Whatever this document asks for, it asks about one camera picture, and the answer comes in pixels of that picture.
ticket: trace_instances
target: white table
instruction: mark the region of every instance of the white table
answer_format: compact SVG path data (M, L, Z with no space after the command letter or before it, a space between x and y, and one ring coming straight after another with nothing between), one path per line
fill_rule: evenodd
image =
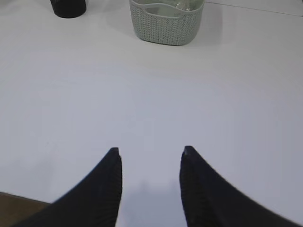
M90 0L76 19L2 0L0 191L52 202L117 146L117 226L185 227L178 172L192 145L303 224L303 18L242 2L206 3L197 37L173 47L134 35L127 0Z

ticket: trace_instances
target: black object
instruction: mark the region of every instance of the black object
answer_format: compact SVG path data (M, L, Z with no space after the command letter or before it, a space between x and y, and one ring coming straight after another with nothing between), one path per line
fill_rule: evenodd
M180 187L188 227L299 227L238 191L185 147Z
M121 158L112 148L71 191L14 227L114 227L121 193Z
M75 18L86 11L85 0L51 0L54 13L62 18Z

